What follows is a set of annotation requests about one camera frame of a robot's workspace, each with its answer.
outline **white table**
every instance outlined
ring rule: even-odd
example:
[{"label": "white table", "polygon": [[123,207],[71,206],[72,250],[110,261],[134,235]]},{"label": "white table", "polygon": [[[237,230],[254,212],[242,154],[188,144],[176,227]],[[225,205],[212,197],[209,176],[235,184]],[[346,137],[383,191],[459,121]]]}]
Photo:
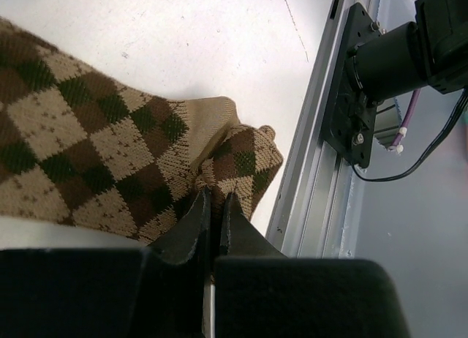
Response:
[{"label": "white table", "polygon": [[[0,16],[137,89],[173,99],[229,96],[243,123],[274,127],[286,159],[331,2],[0,0]],[[263,234],[283,170],[253,216]],[[92,244],[128,241],[0,219],[0,248]]]}]

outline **silver bolt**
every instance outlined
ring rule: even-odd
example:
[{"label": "silver bolt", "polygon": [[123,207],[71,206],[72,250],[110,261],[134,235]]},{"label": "silver bolt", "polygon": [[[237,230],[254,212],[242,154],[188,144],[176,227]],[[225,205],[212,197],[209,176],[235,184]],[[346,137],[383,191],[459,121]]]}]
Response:
[{"label": "silver bolt", "polygon": [[354,137],[353,143],[354,143],[355,146],[359,146],[360,144],[364,143],[364,135],[362,133],[358,133]]},{"label": "silver bolt", "polygon": [[376,32],[380,29],[380,22],[379,21],[374,21],[373,23],[371,23],[371,30],[373,32]]}]

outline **metal frame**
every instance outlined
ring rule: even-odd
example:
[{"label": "metal frame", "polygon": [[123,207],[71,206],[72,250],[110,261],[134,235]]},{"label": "metal frame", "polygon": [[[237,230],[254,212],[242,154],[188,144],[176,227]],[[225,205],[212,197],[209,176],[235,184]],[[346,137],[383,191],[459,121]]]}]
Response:
[{"label": "metal frame", "polygon": [[[379,0],[364,1],[375,18]],[[354,3],[333,0],[267,230],[266,238],[289,257],[335,258],[354,250],[355,232],[345,225],[352,171],[320,137],[341,34]]]}]

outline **black cylinder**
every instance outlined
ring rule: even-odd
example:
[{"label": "black cylinder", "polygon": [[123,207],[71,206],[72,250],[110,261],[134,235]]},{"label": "black cylinder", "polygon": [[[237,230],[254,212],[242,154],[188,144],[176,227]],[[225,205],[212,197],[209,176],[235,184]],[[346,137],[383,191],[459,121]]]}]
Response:
[{"label": "black cylinder", "polygon": [[355,78],[370,99],[381,101],[427,85],[418,42],[418,26],[404,24],[360,46]]}]

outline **argyle pattern cloth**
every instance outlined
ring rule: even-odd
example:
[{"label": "argyle pattern cloth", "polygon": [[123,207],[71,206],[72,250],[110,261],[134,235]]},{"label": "argyle pattern cloth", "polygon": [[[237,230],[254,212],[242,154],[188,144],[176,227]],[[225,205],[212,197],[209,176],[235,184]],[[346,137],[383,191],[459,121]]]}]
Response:
[{"label": "argyle pattern cloth", "polygon": [[132,89],[0,19],[0,214],[150,243],[208,186],[245,215],[282,164],[270,127],[226,97]]}]

